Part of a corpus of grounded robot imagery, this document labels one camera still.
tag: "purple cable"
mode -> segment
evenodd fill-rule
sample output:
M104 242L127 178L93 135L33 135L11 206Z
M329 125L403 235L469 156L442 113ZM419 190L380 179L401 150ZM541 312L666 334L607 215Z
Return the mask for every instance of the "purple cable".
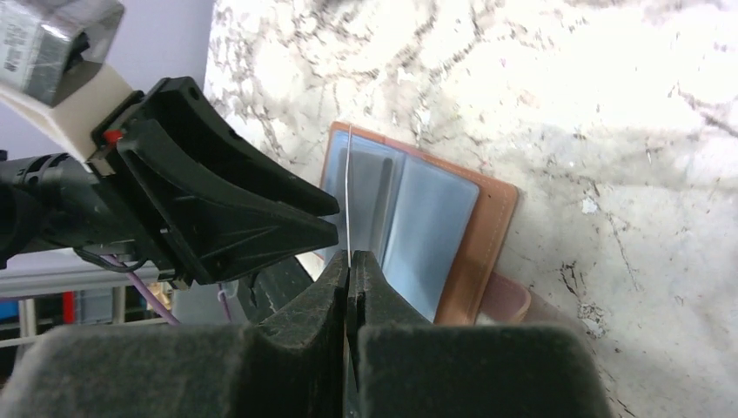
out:
M225 297L223 283L218 283L218 300L220 300L220 304L223 305L225 318L228 320L228 322L233 322L233 318L231 317L231 309L228 307L228 299L226 299Z
M114 255L104 255L102 257L111 264L125 267L125 264L118 261ZM149 305L153 307L154 312L156 312L159 316L169 322L169 325L179 325L179 320L175 318L174 315L171 314L171 312L169 312L169 309L162 305L159 299L157 299L157 297L154 296L154 293L152 293L151 290L146 287L144 282L141 280L140 277L138 277L137 274L126 273L125 275L128 277L128 280L131 281L131 284L136 288L136 290L141 293L141 296L143 296L144 299L149 302Z

